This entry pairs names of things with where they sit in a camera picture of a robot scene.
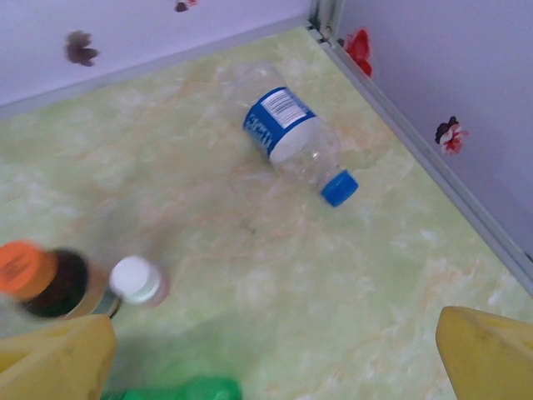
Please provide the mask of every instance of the bottle label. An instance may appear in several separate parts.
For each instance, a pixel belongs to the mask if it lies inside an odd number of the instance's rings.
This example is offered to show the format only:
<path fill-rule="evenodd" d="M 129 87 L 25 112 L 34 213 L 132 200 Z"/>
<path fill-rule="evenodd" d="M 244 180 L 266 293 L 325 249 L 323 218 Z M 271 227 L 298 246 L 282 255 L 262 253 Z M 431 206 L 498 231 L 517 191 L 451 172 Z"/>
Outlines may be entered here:
<path fill-rule="evenodd" d="M 278 87 L 252 106 L 243 127 L 270 157 L 272 150 L 285 135 L 315 116 L 287 87 Z"/>

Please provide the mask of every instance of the brown flower sticker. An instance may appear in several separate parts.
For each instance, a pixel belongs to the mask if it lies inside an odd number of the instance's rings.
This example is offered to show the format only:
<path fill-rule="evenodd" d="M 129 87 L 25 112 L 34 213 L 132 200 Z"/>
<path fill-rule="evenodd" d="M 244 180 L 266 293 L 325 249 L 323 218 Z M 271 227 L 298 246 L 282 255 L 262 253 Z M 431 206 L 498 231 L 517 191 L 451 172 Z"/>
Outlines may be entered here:
<path fill-rule="evenodd" d="M 92 61 L 98 55 L 98 50 L 87 47 L 91 44 L 91 34 L 83 31 L 71 32 L 67 36 L 65 53 L 68 61 L 85 67 L 92 67 Z"/>
<path fill-rule="evenodd" d="M 197 4 L 198 0 L 186 0 L 185 2 L 177 0 L 174 11 L 176 11 L 176 13 L 183 13 L 184 11 L 188 10 L 189 7 L 196 6 Z"/>

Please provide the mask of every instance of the white bottle cap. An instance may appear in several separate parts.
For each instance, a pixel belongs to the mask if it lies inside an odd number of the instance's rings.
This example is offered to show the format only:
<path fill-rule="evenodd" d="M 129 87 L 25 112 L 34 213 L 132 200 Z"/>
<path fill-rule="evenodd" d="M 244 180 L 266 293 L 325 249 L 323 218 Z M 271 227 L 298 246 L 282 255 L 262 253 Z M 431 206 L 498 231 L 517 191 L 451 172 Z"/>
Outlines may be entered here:
<path fill-rule="evenodd" d="M 147 260 L 126 257 L 109 276 L 109 287 L 127 303 L 140 304 L 150 300 L 162 284 L 162 275 Z"/>

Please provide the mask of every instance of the brown bottle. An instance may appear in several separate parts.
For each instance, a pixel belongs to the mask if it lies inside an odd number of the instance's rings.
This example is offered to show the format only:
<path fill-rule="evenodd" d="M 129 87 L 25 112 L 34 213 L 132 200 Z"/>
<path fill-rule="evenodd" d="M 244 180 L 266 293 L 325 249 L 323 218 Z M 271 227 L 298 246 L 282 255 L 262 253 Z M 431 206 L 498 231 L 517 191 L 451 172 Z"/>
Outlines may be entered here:
<path fill-rule="evenodd" d="M 0 247 L 0 292 L 40 318 L 112 317 L 120 299 L 108 275 L 68 249 L 43 250 L 25 241 Z"/>

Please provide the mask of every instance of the floor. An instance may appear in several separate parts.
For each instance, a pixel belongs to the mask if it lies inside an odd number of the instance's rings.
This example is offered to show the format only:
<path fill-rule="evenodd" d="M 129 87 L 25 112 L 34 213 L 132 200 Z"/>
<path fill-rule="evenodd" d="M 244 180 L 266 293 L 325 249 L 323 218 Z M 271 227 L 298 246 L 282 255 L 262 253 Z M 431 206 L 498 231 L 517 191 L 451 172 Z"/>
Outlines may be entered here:
<path fill-rule="evenodd" d="M 337 209 L 228 122 L 224 83 L 271 60 L 339 133 Z M 533 322 L 531 299 L 305 29 L 0 122 L 0 242 L 68 245 L 172 280 L 124 306 L 110 387 L 228 374 L 256 400 L 451 400 L 444 306 Z M 0 303 L 0 336 L 36 326 Z"/>

